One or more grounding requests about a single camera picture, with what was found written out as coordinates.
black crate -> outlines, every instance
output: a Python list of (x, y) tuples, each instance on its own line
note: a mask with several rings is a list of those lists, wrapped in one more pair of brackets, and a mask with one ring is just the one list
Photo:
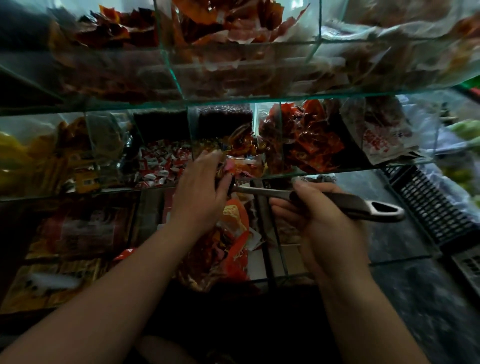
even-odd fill
[(450, 255), (480, 243), (480, 226), (453, 206), (416, 166), (383, 172), (443, 253)]

person's right hand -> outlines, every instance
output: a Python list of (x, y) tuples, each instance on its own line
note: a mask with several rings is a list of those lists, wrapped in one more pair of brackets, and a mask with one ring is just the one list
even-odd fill
[(296, 182), (294, 189), (310, 215), (302, 216), (290, 202), (271, 198), (273, 213), (302, 234), (306, 268), (320, 286), (355, 284), (370, 279), (369, 234), (362, 221), (342, 213), (323, 192), (344, 193), (333, 183)]

